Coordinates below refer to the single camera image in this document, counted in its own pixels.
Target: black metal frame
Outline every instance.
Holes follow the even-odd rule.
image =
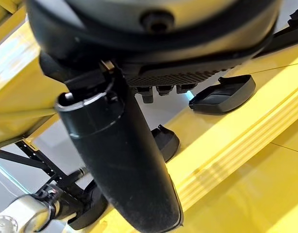
[[[69,182],[70,177],[66,175],[58,166],[56,166],[44,153],[42,153],[40,150],[33,150],[24,141],[16,142],[15,145],[17,145],[29,158],[25,158],[23,156],[13,154],[4,150],[0,150],[0,158],[15,163],[39,168],[50,176],[50,179],[46,182],[46,184],[50,184],[52,181],[55,181],[57,183],[57,186],[60,187],[60,184],[63,185],[66,183],[70,183],[68,186],[64,185],[64,187],[61,188],[63,190],[65,189],[65,191],[67,191],[74,197],[82,197],[83,190],[72,181]]]

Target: yellow metal frame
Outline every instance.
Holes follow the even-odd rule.
[[[29,137],[67,90],[42,74],[39,52],[28,22],[0,45],[0,147]]]

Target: glossy yellow surface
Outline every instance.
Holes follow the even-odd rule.
[[[260,63],[256,59],[230,73],[235,76],[251,70],[257,85],[253,97],[236,111],[209,116],[186,108],[166,125],[181,140],[179,153],[168,162],[167,169],[185,212],[298,119],[298,45],[292,48],[292,56],[290,53],[287,49],[261,58],[265,70],[256,70],[255,63]],[[207,218],[207,221],[216,224],[215,218]],[[254,232],[248,228],[249,225],[241,228],[239,233]],[[136,230],[116,210],[109,209],[82,232],[130,233]]]
[[[185,212],[176,233],[298,233],[298,152],[270,143]]]
[[[0,45],[0,143],[19,137],[53,115],[65,85],[42,74],[39,46],[28,23]]]
[[[276,145],[298,151],[298,120],[273,140]]]

